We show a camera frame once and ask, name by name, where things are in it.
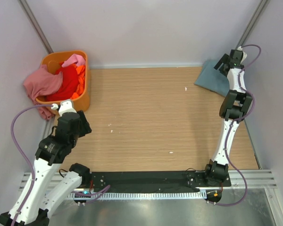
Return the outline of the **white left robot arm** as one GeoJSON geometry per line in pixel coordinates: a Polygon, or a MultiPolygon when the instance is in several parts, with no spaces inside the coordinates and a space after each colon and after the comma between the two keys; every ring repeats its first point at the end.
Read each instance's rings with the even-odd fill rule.
{"type": "Polygon", "coordinates": [[[55,134],[39,143],[29,180],[14,207],[0,214],[0,224],[47,226],[54,211],[74,189],[86,188],[90,184],[90,169],[75,163],[62,181],[46,193],[53,176],[76,146],[78,138],[92,131],[83,111],[62,114],[53,129],[55,134]]]}

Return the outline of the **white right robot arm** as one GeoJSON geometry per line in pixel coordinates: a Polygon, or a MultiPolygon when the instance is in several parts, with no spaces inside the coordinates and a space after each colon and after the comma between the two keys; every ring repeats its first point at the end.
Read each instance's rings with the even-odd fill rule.
{"type": "Polygon", "coordinates": [[[253,102],[244,82],[242,63],[246,57],[242,47],[238,47],[232,49],[229,55],[225,54],[214,67],[228,79],[229,91],[219,110],[223,119],[219,143],[203,174],[203,181],[208,186],[218,186],[227,180],[233,139],[253,102]]]}

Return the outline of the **light blue t shirt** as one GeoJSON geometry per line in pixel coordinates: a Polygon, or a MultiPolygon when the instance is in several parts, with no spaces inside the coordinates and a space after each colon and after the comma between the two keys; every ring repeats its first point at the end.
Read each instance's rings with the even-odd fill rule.
{"type": "Polygon", "coordinates": [[[217,60],[207,60],[204,62],[194,84],[225,97],[229,91],[229,81],[226,76],[214,69],[216,64],[217,60]]]}

